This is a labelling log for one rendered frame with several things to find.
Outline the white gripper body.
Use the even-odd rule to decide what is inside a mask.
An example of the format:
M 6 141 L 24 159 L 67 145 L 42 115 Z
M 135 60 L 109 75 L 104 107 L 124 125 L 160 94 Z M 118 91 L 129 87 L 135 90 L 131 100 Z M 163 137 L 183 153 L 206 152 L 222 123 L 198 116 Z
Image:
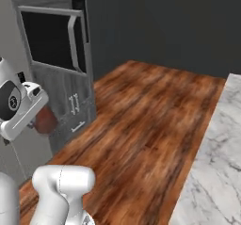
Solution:
M 44 90 L 32 99 L 25 96 L 14 117 L 9 121 L 3 121 L 0 124 L 0 135 L 6 140 L 13 141 L 37 116 L 48 101 L 48 95 Z

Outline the reddish brown food item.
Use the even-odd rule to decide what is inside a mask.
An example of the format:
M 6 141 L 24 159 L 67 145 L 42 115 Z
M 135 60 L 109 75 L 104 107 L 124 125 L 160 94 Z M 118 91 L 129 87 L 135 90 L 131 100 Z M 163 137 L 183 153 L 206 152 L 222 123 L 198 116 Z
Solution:
M 34 123 L 35 129 L 43 135 L 51 134 L 57 126 L 57 119 L 48 105 L 45 105 L 37 114 Z

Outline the grey drawer front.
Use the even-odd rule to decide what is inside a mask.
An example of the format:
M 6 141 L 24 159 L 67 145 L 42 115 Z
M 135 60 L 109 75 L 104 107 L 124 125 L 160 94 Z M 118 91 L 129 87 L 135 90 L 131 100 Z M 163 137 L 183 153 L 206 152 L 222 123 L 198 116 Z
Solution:
M 79 114 L 71 117 L 68 121 L 60 122 L 55 131 L 49 136 L 52 153 L 57 153 L 68 142 L 78 137 L 79 134 L 83 132 L 95 119 L 96 114 L 95 118 L 91 120 L 87 113 L 80 112 Z M 85 121 L 85 125 L 73 133 L 71 128 L 75 128 L 80 121 Z

